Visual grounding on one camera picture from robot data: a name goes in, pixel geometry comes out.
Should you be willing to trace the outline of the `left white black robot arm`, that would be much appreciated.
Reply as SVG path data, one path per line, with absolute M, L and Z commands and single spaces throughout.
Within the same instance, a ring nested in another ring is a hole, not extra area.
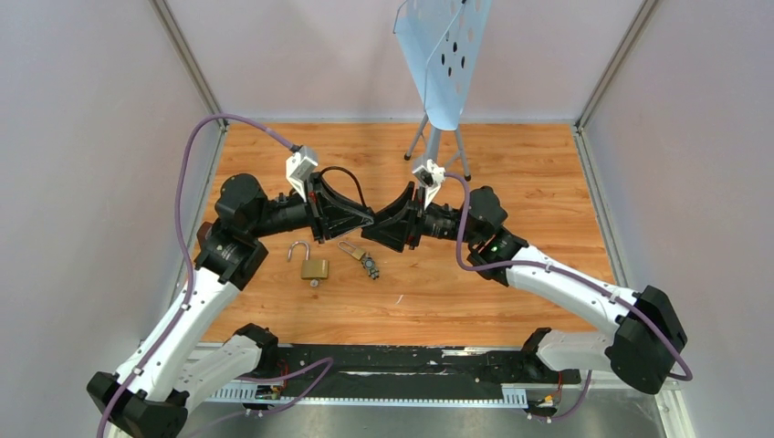
M 248 173 L 228 178 L 213 223 L 201 226 L 199 254 L 187 256 L 187 279 L 151 334 L 115 371 L 97 372 L 87 391 L 99 408 L 99 433 L 114 425 L 132 437 L 175 437 L 188 416 L 240 375 L 272 375 L 277 338 L 249 324 L 219 349 L 190 362 L 217 316 L 245 289 L 267 258 L 262 238 L 307 227 L 325 242 L 371 225 L 373 210 L 336 192 L 319 172 L 299 189 L 269 198 Z

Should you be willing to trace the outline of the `large brass padlock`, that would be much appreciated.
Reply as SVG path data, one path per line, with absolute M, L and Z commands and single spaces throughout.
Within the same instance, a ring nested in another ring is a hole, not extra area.
M 329 261 L 326 259 L 311 258 L 310 244 L 306 241 L 296 241 L 288 248 L 287 261 L 292 260 L 297 247 L 304 248 L 304 258 L 300 268 L 300 278 L 310 283 L 312 279 L 319 279 L 320 283 L 329 278 Z

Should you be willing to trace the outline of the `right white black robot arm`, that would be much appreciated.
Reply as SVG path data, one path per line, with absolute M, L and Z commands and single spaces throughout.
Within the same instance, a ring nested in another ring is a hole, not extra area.
M 409 183 L 361 234 L 397 252 L 414 249 L 425 236 L 453 240 L 465 270 L 543 297 L 594 326 L 584 333 L 535 330 L 521 356 L 523 372 L 534 381 L 560 370 L 600 370 L 656 394 L 669 379 L 692 379 L 681 356 L 687 335 L 662 289 L 634 290 L 583 274 L 511 233 L 506 219 L 490 186 L 470 191 L 468 204 L 453 208 L 426 203 L 424 189 Z

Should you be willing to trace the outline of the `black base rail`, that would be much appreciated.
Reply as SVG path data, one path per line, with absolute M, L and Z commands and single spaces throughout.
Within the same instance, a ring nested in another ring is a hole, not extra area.
M 550 388 L 581 382 L 578 370 L 550 370 L 535 354 L 513 348 L 295 344 L 278 347 L 270 358 L 263 372 L 266 377 L 331 358 L 333 365 L 321 381 L 312 370 L 288 383 L 303 382 L 307 387 L 331 379 L 378 382 L 398 381 L 402 376 L 455 376 L 466 381 L 546 384 Z

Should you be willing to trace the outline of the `light blue music stand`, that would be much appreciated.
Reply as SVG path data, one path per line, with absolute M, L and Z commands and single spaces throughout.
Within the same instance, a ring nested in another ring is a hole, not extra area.
M 392 32 L 423 105 L 423 118 L 404 159 L 409 161 L 426 128 L 423 156 L 437 160 L 443 131 L 455 135 L 456 152 L 467 181 L 472 179 L 459 128 L 492 3 L 487 0 L 405 1 Z

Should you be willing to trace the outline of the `aluminium frame post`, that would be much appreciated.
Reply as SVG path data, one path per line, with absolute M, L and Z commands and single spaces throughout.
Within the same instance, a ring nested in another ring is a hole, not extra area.
M 166 0 L 150 0 L 149 3 L 167 37 L 170 39 L 178 58 L 182 61 L 183 67 L 205 108 L 210 114 L 220 113 L 222 107 L 208 83 L 169 2 Z

